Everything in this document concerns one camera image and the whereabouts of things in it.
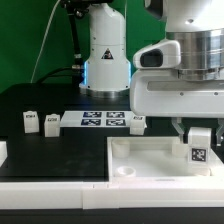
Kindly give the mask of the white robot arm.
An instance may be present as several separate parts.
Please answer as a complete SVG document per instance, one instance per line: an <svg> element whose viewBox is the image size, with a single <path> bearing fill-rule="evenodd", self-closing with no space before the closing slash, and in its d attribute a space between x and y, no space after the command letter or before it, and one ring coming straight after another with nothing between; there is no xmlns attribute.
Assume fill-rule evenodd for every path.
<svg viewBox="0 0 224 224"><path fill-rule="evenodd" d="M166 36L125 57L125 20L105 2L90 7L90 57L81 91L114 97L130 90L131 110L170 117L216 118L216 143L224 136L224 0L144 0L166 23Z"/></svg>

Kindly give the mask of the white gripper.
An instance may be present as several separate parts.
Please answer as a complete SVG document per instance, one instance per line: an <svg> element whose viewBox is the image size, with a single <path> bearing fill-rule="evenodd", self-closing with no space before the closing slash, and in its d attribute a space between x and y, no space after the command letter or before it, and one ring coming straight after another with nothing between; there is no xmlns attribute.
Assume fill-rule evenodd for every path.
<svg viewBox="0 0 224 224"><path fill-rule="evenodd" d="M224 73L216 80L184 81L175 70L138 70L132 76L130 108L136 115L173 117L172 125L184 142L181 118L219 118L216 145L224 135Z"/></svg>

